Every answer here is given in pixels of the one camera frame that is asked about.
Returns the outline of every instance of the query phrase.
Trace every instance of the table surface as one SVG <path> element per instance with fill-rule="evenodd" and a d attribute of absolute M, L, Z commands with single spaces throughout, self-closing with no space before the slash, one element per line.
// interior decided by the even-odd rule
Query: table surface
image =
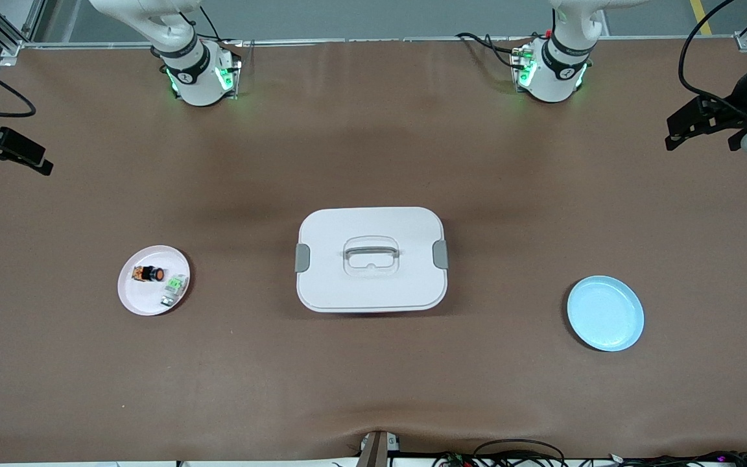
<path fill-rule="evenodd" d="M 371 429 L 403 449 L 747 449 L 747 154 L 726 134 L 665 151 L 691 98 L 681 44 L 600 42 L 560 104 L 464 43 L 259 48 L 211 108 L 172 99 L 146 50 L 23 51 L 1 77 L 38 114 L 0 125 L 56 168 L 0 163 L 0 461 L 344 456 Z M 731 39 L 689 61 L 718 94 L 747 70 Z M 374 205 L 442 218 L 444 301 L 308 311 L 300 223 Z M 149 245 L 193 264 L 160 317 L 116 295 Z M 624 352 L 569 331 L 568 290 L 594 274 L 643 301 Z"/>

